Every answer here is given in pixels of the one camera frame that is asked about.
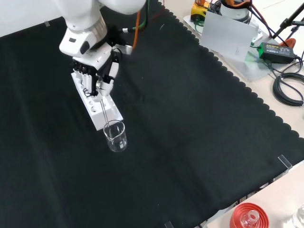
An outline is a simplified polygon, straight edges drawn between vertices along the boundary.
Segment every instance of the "paper sheet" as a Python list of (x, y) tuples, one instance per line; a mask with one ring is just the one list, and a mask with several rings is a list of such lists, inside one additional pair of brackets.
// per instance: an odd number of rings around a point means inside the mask
[(251, 25), (207, 12), (199, 44), (242, 62), (255, 35), (256, 28)]

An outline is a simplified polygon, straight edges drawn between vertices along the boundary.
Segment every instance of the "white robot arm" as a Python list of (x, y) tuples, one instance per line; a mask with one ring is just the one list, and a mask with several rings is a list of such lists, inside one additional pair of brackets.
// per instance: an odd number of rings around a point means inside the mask
[(74, 71), (85, 87), (84, 93), (96, 99), (109, 95), (119, 67), (119, 58), (115, 56), (113, 46), (126, 43), (119, 38), (115, 28), (107, 28), (100, 13), (101, 4), (122, 14), (134, 14), (144, 6), (146, 0), (54, 2), (67, 25), (59, 49), (73, 57)]

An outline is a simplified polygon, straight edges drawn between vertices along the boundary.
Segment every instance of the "black tablecloth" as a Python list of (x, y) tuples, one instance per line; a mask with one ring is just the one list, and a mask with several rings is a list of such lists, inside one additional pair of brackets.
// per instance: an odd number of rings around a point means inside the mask
[[(161, 9), (152, 0), (150, 18)], [(58, 49), (65, 22), (50, 25), (0, 38), (0, 227), (192, 228), (283, 172), (279, 155), (304, 159), (298, 134), (168, 11), (123, 59), (111, 96), (128, 148), (109, 151)]]

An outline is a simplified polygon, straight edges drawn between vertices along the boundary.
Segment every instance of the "power adapter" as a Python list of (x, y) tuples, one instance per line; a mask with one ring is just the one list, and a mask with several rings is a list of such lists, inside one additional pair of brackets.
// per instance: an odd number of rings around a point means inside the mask
[(291, 47), (277, 44), (261, 43), (257, 49), (259, 58), (269, 60), (272, 63), (291, 63), (296, 55)]

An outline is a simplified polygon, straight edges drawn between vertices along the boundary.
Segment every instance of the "yellow device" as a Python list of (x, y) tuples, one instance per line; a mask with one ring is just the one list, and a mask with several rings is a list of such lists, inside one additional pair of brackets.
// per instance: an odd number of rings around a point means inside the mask
[(191, 21), (205, 21), (207, 9), (210, 3), (204, 0), (196, 0), (191, 8)]

